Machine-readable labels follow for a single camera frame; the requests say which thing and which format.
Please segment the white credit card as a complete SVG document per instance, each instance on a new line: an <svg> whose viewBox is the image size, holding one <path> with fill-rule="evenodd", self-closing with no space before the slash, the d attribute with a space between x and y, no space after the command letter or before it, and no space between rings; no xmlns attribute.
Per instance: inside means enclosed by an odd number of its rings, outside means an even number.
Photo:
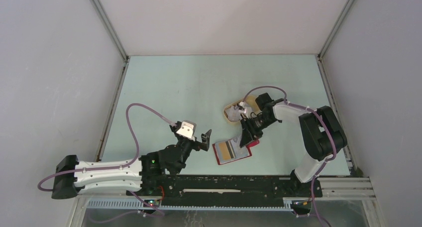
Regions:
<svg viewBox="0 0 422 227"><path fill-rule="evenodd" d="M236 136L236 137L233 137L231 140L230 140L230 143L231 143L231 146L232 146L232 148L234 149L234 150L241 150L242 149L242 147L241 147L241 136L239 135L239 136Z"/></svg>

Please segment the red card holder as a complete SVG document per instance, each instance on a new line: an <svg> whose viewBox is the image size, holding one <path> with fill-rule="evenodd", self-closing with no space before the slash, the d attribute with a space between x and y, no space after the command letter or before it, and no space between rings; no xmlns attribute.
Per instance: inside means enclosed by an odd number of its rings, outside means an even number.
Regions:
<svg viewBox="0 0 422 227"><path fill-rule="evenodd" d="M240 147L240 136L228 140L219 141L212 145L218 165L228 164L234 161L252 156L250 148L258 145L259 140Z"/></svg>

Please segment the gold card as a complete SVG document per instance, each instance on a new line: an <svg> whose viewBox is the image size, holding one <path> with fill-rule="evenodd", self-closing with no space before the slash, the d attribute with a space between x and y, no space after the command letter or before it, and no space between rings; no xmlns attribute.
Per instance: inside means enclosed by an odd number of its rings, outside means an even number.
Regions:
<svg viewBox="0 0 422 227"><path fill-rule="evenodd" d="M218 150L222 161L230 161L235 158L234 149L229 141L219 143Z"/></svg>

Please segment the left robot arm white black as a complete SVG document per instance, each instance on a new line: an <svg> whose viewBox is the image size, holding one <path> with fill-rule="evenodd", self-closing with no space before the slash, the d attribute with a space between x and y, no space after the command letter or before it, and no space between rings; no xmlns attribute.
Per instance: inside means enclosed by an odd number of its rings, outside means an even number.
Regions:
<svg viewBox="0 0 422 227"><path fill-rule="evenodd" d="M212 130L201 134L201 141L188 138L194 128L186 122L172 127L177 143L142 155L135 160L120 162L86 162L68 155L56 166L51 198L63 200L85 193L138 192L152 195L158 181L178 175L186 167L191 152L208 151Z"/></svg>

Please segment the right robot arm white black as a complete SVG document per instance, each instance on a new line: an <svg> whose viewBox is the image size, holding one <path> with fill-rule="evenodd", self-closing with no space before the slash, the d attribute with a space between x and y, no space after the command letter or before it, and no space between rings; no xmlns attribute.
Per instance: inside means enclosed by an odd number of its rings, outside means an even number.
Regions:
<svg viewBox="0 0 422 227"><path fill-rule="evenodd" d="M284 99L274 100L268 93L259 95L256 103L260 112L254 114L246 102L236 106L242 127L240 147L246 147L263 136L263 130L276 122L297 124L302 133L306 154L293 171L289 188L295 196L304 195L309 182L316 178L326 163L348 144L347 137L331 107L311 109Z"/></svg>

